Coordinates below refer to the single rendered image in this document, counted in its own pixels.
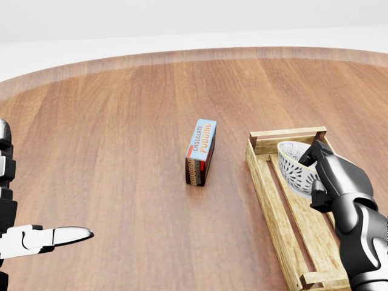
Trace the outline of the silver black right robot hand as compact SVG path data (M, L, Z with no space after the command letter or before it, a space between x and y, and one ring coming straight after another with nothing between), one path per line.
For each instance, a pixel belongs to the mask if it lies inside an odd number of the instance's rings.
M319 179L313 182L311 208L322 213L349 215L355 204L377 211L373 187L366 172L354 163L332 152L325 143L316 140L299 159L304 166L316 163Z

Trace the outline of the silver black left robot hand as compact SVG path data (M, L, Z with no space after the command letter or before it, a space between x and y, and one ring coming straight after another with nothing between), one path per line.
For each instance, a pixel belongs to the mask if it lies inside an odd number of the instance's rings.
M54 251L55 247L78 243L94 237L86 227L67 226L43 229L41 225L15 226L18 203L10 183L15 178L12 132L0 118L0 267L5 259Z

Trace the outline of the wooden slat tray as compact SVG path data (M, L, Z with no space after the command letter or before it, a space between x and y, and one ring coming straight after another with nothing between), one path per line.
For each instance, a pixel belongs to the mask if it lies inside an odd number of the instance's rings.
M289 291L351 291L335 240L334 218L310 208L283 178L281 141L325 144L325 127L250 133L246 161Z

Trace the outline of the chocolate pudding box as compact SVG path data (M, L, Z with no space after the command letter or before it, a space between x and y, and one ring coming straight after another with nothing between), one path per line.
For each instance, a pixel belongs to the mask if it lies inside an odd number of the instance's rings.
M216 121L199 119L186 153L186 183L205 186L216 138Z

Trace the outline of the white bowl with black pattern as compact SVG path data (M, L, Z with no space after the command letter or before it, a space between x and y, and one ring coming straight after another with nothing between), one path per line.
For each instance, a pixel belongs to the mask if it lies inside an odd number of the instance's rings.
M316 162L306 167L299 159L310 146L296 141L283 141L277 144L279 168L290 189L298 196L311 199L312 184L319 180L315 170Z

